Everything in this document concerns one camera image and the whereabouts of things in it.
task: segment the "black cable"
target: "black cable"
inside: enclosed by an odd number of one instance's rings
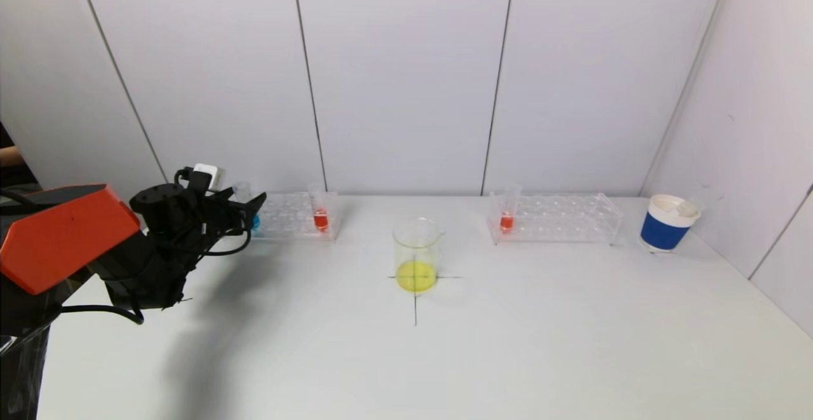
[[[22,194],[17,194],[14,191],[8,191],[8,189],[0,188],[0,196],[5,196],[9,200],[15,201],[17,203],[21,203],[21,205],[37,206],[37,203],[35,203],[32,200],[26,198]]]
[[[50,327],[50,325],[53,323],[53,321],[55,321],[58,318],[58,316],[60,314],[62,314],[62,313],[110,312],[110,313],[115,313],[116,315],[123,316],[124,318],[127,318],[128,320],[136,323],[137,325],[141,325],[141,324],[144,323],[144,315],[142,314],[142,310],[138,306],[138,302],[136,301],[136,298],[134,298],[134,296],[131,296],[131,298],[132,299],[131,299],[130,304],[133,305],[133,312],[125,310],[124,308],[108,306],[108,305],[63,306],[63,307],[59,308],[59,310],[57,312],[51,314],[51,316],[49,316],[49,318],[44,319],[43,324],[40,324],[38,327],[32,328],[32,329],[24,332],[23,334],[21,334],[21,336],[18,336],[17,340],[12,342],[11,345],[9,345],[9,347],[6,348],[5,351],[3,351],[3,353],[0,353],[0,356],[6,356],[6,355],[8,355],[8,353],[11,353],[11,351],[17,350],[17,348],[20,348],[23,345],[28,344],[29,341],[31,341],[32,339],[39,336],[41,333],[43,333],[44,330],[46,330],[48,327]]]
[[[140,325],[144,323],[144,315],[139,308],[134,308],[133,312],[125,310],[124,308],[107,306],[107,305],[79,305],[79,306],[64,306],[62,307],[63,313],[72,312],[110,312],[116,315],[127,318],[134,324]]]
[[[235,253],[238,253],[238,252],[241,252],[242,250],[244,250],[249,245],[249,243],[252,241],[252,230],[251,229],[245,229],[245,228],[243,230],[246,231],[246,241],[244,241],[240,247],[236,247],[235,249],[232,249],[232,250],[227,250],[226,252],[198,252],[196,250],[189,250],[188,248],[176,247],[174,245],[165,246],[165,247],[169,248],[170,250],[174,250],[176,252],[189,253],[191,255],[200,255],[200,256],[234,255]]]

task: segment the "panel seam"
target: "panel seam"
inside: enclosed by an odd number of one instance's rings
[[[110,57],[111,63],[113,63],[113,69],[116,70],[116,76],[119,78],[119,83],[121,84],[122,89],[124,89],[124,95],[127,97],[127,101],[130,103],[130,108],[133,109],[133,113],[136,116],[136,121],[138,122],[138,126],[142,129],[142,133],[144,134],[144,139],[147,141],[147,147],[150,147],[150,153],[152,153],[153,159],[155,159],[155,163],[158,166],[161,175],[163,176],[163,180],[165,182],[169,182],[166,179],[166,173],[163,171],[163,166],[161,166],[161,162],[158,159],[158,155],[155,154],[155,148],[150,140],[150,136],[147,135],[147,131],[144,128],[144,123],[142,122],[142,117],[138,115],[138,110],[136,110],[136,104],[133,102],[133,97],[130,96],[130,90],[127,89],[127,85],[124,83],[124,78],[121,76],[121,71],[119,70],[119,64],[116,63],[116,58],[113,56],[113,51],[110,49],[110,43],[107,42],[107,36],[105,36],[104,30],[102,29],[102,24],[99,22],[99,17],[96,15],[96,9],[93,8],[93,3],[90,0],[85,0],[88,3],[88,7],[90,7],[90,14],[93,15],[93,22],[96,23],[96,29],[99,31],[99,35],[102,36],[102,42],[104,43],[105,50],[107,50],[107,55]]]
[[[322,138],[319,136],[319,117],[316,116],[316,99],[313,97],[313,79],[311,79],[311,64],[307,57],[307,46],[305,45],[305,24],[302,23],[302,7],[297,3],[297,17],[299,18],[299,33],[302,36],[302,52],[305,55],[305,71],[307,72],[308,90],[311,91],[311,108],[313,109],[313,123],[316,127],[316,143],[319,145],[319,161],[322,162],[322,180],[325,183],[325,191],[328,189],[328,174],[325,172],[325,155],[322,153]]]
[[[500,75],[502,74],[502,58],[506,51],[506,36],[508,35],[508,17],[511,15],[511,0],[506,6],[506,23],[502,29],[502,46],[500,47],[500,63],[497,66],[497,84],[494,87],[494,104],[491,106],[491,124],[488,126],[488,143],[485,148],[485,164],[483,165],[483,182],[480,185],[480,196],[485,193],[485,174],[488,173],[488,154],[491,153],[491,136],[494,133],[494,115],[497,112],[497,97],[500,91]]]

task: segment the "blue cup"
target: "blue cup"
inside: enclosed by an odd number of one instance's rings
[[[671,252],[700,218],[700,211],[694,206],[683,209],[683,215],[680,214],[679,207],[683,202],[682,198],[668,194],[656,194],[650,200],[647,218],[641,228],[641,242],[650,252]]]

